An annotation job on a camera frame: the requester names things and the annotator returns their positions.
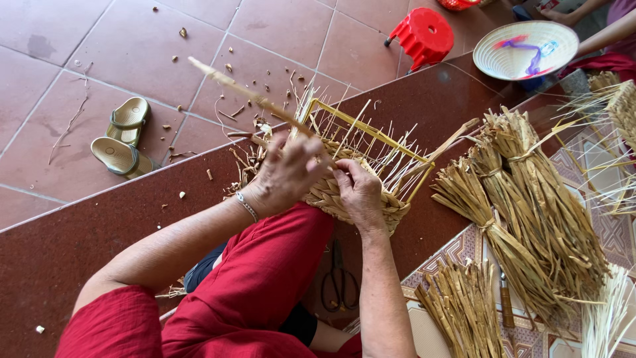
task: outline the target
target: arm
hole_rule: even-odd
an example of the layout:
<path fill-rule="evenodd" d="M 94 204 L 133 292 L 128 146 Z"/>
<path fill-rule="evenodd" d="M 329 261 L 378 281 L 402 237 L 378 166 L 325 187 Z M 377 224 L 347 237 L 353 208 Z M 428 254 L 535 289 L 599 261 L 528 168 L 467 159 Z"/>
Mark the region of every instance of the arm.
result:
<path fill-rule="evenodd" d="M 280 150 L 285 137 L 274 137 L 259 176 L 241 190 L 260 218 L 290 208 L 326 170 L 326 161 L 313 160 L 323 151 L 320 140 L 299 135 Z M 87 281 L 73 313 L 119 287 L 141 285 L 155 292 L 166 288 L 207 252 L 253 222 L 247 209 L 232 197 L 147 236 Z"/>
<path fill-rule="evenodd" d="M 583 41 L 579 45 L 579 51 L 574 57 L 584 56 L 601 48 L 605 48 L 621 41 L 634 32 L 636 32 L 636 10 L 630 11 L 627 15 L 619 18 L 605 29 L 602 29 L 592 37 Z"/>
<path fill-rule="evenodd" d="M 411 323 L 380 211 L 380 180 L 358 163 L 342 159 L 340 198 L 362 237 L 360 325 L 364 357 L 416 357 Z"/>
<path fill-rule="evenodd" d="M 571 13 L 560 13 L 552 9 L 543 9 L 541 14 L 548 19 L 558 22 L 569 27 L 573 27 L 578 24 L 585 16 L 591 14 L 599 7 L 610 3 L 612 0 L 587 0 L 580 8 L 572 11 Z"/>

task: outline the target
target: wooden knife handle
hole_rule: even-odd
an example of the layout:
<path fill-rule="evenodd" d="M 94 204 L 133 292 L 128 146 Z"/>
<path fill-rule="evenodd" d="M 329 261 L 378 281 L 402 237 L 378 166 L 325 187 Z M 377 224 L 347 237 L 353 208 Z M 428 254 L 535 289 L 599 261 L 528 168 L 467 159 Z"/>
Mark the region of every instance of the wooden knife handle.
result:
<path fill-rule="evenodd" d="M 515 328 L 515 315 L 513 305 L 510 303 L 510 291 L 507 287 L 501 287 L 501 311 L 504 316 L 504 327 Z"/>

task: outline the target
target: red basket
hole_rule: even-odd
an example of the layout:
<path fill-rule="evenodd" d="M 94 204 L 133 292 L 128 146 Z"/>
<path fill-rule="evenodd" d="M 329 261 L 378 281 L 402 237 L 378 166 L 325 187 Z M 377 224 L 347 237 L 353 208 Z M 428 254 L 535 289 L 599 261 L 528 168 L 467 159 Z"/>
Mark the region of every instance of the red basket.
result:
<path fill-rule="evenodd" d="M 466 10 L 473 5 L 477 5 L 481 0 L 467 1 L 467 0 L 438 0 L 438 2 L 445 8 L 452 11 Z"/>

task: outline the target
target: woman's right hand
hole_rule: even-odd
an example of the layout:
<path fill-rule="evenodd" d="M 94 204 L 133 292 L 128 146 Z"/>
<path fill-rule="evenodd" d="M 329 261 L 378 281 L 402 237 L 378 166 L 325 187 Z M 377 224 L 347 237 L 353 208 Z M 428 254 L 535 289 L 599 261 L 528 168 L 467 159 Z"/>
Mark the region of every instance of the woman's right hand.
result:
<path fill-rule="evenodd" d="M 338 169 L 333 171 L 333 176 L 340 187 L 340 200 L 358 230 L 385 231 L 380 203 L 380 179 L 352 159 L 340 159 L 336 165 Z"/>

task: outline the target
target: woman's left hand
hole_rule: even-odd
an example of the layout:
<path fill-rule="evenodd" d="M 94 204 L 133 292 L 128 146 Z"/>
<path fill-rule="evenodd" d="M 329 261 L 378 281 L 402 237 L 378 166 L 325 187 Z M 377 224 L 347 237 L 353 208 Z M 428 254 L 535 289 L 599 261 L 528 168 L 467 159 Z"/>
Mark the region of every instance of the woman's left hand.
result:
<path fill-rule="evenodd" d="M 326 173 L 328 166 L 322 141 L 316 137 L 299 134 L 288 140 L 287 131 L 276 133 L 267 150 L 258 177 L 241 190 L 260 218 L 292 207 Z"/>

